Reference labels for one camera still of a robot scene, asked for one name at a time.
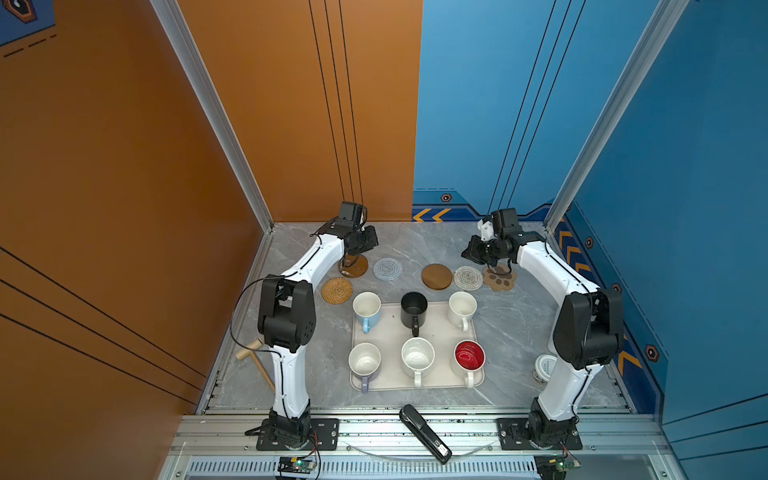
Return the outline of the glossy dark brown coaster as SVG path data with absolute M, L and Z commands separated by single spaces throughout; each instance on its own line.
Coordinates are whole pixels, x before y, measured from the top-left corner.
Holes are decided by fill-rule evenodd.
M 368 259 L 363 255 L 345 255 L 338 263 L 339 273 L 346 278 L 358 278 L 368 270 Z

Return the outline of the blue grey woven coaster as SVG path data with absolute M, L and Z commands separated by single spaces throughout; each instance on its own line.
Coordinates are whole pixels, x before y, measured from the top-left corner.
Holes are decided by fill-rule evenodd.
M 382 258 L 373 266 L 374 276 L 384 282 L 397 280 L 403 272 L 402 264 L 394 258 Z

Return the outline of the cork paw print coaster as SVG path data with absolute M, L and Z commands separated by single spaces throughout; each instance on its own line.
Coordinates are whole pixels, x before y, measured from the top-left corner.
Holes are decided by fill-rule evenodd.
M 483 270 L 483 283 L 494 292 L 512 290 L 516 280 L 517 273 L 509 267 L 485 267 Z

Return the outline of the rattan woven coaster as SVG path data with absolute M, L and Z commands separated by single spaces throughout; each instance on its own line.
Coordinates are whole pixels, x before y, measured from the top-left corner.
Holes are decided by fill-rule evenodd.
M 321 289 L 322 299 L 331 305 L 340 305 L 351 298 L 354 293 L 352 283 L 343 277 L 331 278 Z

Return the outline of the white multicolour woven coaster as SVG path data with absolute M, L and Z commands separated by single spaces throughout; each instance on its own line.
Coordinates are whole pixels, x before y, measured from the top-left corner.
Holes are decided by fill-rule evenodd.
M 476 291 L 484 284 L 483 274 L 471 266 L 461 266 L 453 273 L 455 285 L 464 291 Z

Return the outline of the round wooden coaster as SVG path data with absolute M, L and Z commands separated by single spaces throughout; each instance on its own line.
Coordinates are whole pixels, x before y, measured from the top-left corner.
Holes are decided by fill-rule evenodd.
M 429 289 L 440 291 L 452 284 L 453 273 L 447 266 L 433 263 L 423 268 L 421 280 Z

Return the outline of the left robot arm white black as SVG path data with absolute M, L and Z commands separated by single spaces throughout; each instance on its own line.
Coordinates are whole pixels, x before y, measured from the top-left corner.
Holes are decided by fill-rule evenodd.
M 342 202 L 339 214 L 314 234 L 311 247 L 281 274 L 261 282 L 258 331 L 272 355 L 275 398 L 262 432 L 270 441 L 301 448 L 310 438 L 306 349 L 316 328 L 314 292 L 331 267 L 347 255 L 378 245 L 367 208 Z

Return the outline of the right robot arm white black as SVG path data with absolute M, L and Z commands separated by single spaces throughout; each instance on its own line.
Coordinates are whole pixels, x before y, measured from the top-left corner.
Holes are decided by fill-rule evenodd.
M 483 217 L 478 229 L 463 258 L 488 268 L 502 260 L 516 264 L 559 306 L 549 341 L 556 363 L 547 386 L 532 402 L 523 437 L 540 449 L 564 446 L 576 433 L 577 408 L 591 382 L 623 348 L 622 296 L 577 273 L 543 236 L 522 228 L 513 208 Z

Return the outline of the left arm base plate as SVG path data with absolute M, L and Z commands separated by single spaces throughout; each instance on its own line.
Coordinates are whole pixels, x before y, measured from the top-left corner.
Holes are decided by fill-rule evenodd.
M 318 444 L 321 452 L 334 451 L 338 445 L 339 426 L 337 418 L 267 419 L 259 427 L 256 449 L 309 452 Z

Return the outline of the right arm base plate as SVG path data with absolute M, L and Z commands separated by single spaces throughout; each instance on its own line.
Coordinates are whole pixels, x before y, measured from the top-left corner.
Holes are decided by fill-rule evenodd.
M 583 449 L 575 417 L 568 421 L 552 421 L 547 418 L 499 418 L 496 425 L 503 450 Z

